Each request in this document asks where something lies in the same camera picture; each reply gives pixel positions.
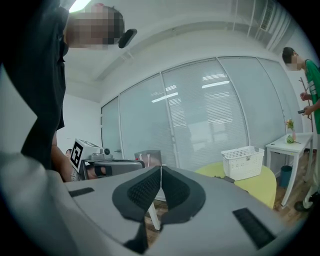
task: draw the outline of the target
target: hand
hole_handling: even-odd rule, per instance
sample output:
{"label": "hand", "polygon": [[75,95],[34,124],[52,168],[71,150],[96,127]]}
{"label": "hand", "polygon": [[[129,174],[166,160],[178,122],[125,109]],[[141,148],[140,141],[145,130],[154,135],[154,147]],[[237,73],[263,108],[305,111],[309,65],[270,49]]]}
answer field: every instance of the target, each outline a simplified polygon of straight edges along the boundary
{"label": "hand", "polygon": [[304,108],[304,114],[307,116],[310,116],[313,111],[315,111],[313,106],[306,106]]}
{"label": "hand", "polygon": [[311,100],[312,100],[311,95],[308,94],[308,93],[306,93],[306,92],[301,93],[301,94],[300,94],[300,98],[301,98],[301,100],[303,100],[303,101],[308,101],[308,100],[311,101]]}
{"label": "hand", "polygon": [[[95,172],[95,167],[94,166],[90,166],[89,168],[86,169],[87,173],[88,173],[88,179],[89,180],[93,180],[93,179],[97,179],[98,176],[96,175]],[[100,167],[100,171],[102,172],[103,175],[106,175],[106,168],[101,166]]]}

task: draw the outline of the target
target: green shirt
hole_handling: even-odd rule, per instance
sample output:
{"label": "green shirt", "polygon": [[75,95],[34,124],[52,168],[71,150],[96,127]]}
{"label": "green shirt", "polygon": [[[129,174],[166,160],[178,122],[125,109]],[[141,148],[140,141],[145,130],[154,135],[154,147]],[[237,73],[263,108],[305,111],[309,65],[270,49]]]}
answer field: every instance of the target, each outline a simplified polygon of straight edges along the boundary
{"label": "green shirt", "polygon": [[[306,65],[306,78],[308,80],[308,86],[312,97],[312,103],[316,104],[320,99],[320,71],[318,67],[311,61],[307,60]],[[314,112],[314,123],[316,131],[320,134],[320,109]]]}

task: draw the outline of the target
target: glass wall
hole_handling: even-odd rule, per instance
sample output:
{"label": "glass wall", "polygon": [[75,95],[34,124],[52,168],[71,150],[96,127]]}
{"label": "glass wall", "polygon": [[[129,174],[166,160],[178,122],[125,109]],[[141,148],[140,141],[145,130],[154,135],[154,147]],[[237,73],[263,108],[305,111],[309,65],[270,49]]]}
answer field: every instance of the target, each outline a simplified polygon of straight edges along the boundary
{"label": "glass wall", "polygon": [[122,159],[119,131],[119,98],[116,97],[101,108],[102,145],[110,149],[115,159]]}
{"label": "glass wall", "polygon": [[102,141],[118,152],[122,141],[125,159],[160,150],[163,164],[195,171],[221,162],[224,150],[264,149],[286,133],[286,119],[301,132],[298,108],[278,62],[208,59],[152,76],[109,102],[102,108]]}
{"label": "glass wall", "polygon": [[195,171],[248,145],[239,100],[216,59],[164,72],[163,80],[180,168]]}
{"label": "glass wall", "polygon": [[162,163],[176,166],[164,87],[159,75],[120,94],[120,122],[125,159],[160,150]]}

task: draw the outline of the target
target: yellow table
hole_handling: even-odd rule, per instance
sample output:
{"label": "yellow table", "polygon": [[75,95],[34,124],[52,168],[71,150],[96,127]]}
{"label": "yellow table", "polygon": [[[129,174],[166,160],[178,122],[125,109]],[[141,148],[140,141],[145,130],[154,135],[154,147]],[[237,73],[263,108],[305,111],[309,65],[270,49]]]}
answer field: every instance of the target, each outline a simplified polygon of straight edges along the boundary
{"label": "yellow table", "polygon": [[[208,164],[195,172],[209,177],[223,178],[226,176],[222,162]],[[250,195],[271,209],[274,207],[277,182],[274,173],[266,166],[262,166],[260,175],[235,181],[234,184],[248,191]]]}

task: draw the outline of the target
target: flower vase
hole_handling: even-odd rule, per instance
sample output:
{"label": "flower vase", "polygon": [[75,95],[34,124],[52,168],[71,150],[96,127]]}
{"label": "flower vase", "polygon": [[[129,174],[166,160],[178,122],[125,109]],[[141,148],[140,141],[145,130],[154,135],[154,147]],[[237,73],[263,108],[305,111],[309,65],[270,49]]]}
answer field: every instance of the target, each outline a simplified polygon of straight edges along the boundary
{"label": "flower vase", "polygon": [[295,130],[292,130],[292,138],[293,138],[294,141],[296,141],[296,139],[297,139]]}

